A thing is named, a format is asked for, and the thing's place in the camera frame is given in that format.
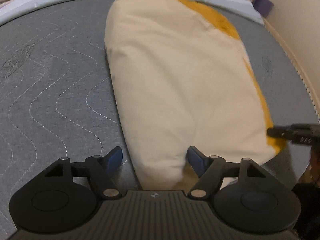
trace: gray fabric surface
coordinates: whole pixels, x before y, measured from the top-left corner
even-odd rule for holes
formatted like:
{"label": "gray fabric surface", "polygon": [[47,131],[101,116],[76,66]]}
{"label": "gray fabric surface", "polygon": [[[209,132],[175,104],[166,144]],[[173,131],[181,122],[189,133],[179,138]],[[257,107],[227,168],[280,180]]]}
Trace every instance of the gray fabric surface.
{"label": "gray fabric surface", "polygon": [[[138,186],[104,50],[113,1],[66,2],[0,27],[0,240],[15,231],[10,196],[59,157],[83,161],[121,146],[116,182],[121,189]],[[316,123],[305,87],[273,37],[256,23],[222,13],[239,31],[274,123]],[[266,168],[290,187],[307,166],[309,150],[289,148]]]}

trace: metal screw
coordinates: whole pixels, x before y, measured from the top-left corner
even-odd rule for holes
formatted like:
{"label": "metal screw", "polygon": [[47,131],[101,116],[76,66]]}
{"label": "metal screw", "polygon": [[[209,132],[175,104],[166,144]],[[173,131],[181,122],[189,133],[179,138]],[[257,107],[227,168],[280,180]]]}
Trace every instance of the metal screw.
{"label": "metal screw", "polygon": [[107,188],[103,194],[106,196],[106,197],[116,197],[119,195],[119,191],[116,190],[115,188]]}
{"label": "metal screw", "polygon": [[207,195],[207,193],[202,189],[194,189],[193,191],[191,191],[191,196],[196,198],[201,198],[201,197],[204,197],[205,195]]}

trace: wall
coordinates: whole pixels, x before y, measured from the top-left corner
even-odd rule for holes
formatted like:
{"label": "wall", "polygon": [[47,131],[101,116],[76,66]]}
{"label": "wall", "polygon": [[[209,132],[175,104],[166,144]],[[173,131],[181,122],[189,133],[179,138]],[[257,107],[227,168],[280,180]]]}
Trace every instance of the wall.
{"label": "wall", "polygon": [[268,22],[297,57],[320,110],[320,0],[270,0]]}

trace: yellow pillow edge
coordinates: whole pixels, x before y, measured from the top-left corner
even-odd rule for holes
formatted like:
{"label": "yellow pillow edge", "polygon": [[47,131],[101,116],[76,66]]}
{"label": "yellow pillow edge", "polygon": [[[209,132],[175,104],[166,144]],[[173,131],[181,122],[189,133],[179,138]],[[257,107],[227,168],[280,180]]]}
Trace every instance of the yellow pillow edge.
{"label": "yellow pillow edge", "polygon": [[[177,0],[181,2],[183,5],[187,6],[193,11],[196,11],[199,13],[204,19],[206,19],[208,22],[210,22],[214,27],[222,31],[223,33],[227,34],[228,36],[233,37],[236,40],[240,40],[240,36],[236,30],[236,28],[228,21],[228,19],[217,12],[215,9],[204,5],[202,3],[191,1],[191,0]],[[253,85],[257,91],[257,94],[259,96],[261,107],[263,110],[263,116],[264,121],[266,125],[266,130],[270,127],[273,127],[273,121],[271,119],[270,110],[268,108],[268,104],[266,102],[265,97],[263,96],[263,93],[260,89],[260,86],[255,78],[255,75],[249,65],[249,63],[244,59],[245,66],[247,68],[247,71],[252,79]],[[273,147],[276,155],[286,147],[286,141],[283,139],[278,138],[271,138],[266,135],[267,139],[267,145]]]}
{"label": "yellow pillow edge", "polygon": [[210,22],[214,27],[233,37],[236,40],[240,40],[240,36],[236,28],[228,21],[226,17],[217,12],[215,9],[191,0],[178,0],[183,5],[187,6],[191,10],[199,13],[204,19]]}

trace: black disc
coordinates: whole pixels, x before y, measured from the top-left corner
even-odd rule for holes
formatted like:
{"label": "black disc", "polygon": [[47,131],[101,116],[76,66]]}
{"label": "black disc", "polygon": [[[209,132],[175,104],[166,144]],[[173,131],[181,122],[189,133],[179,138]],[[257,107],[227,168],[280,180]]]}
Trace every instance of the black disc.
{"label": "black disc", "polygon": [[300,202],[279,187],[259,190],[240,183],[229,185],[214,197],[218,216],[231,227],[255,234],[272,234],[293,227]]}
{"label": "black disc", "polygon": [[47,177],[26,184],[11,198],[9,210],[18,227],[37,233],[58,233],[83,224],[97,206],[92,191],[79,184]]}

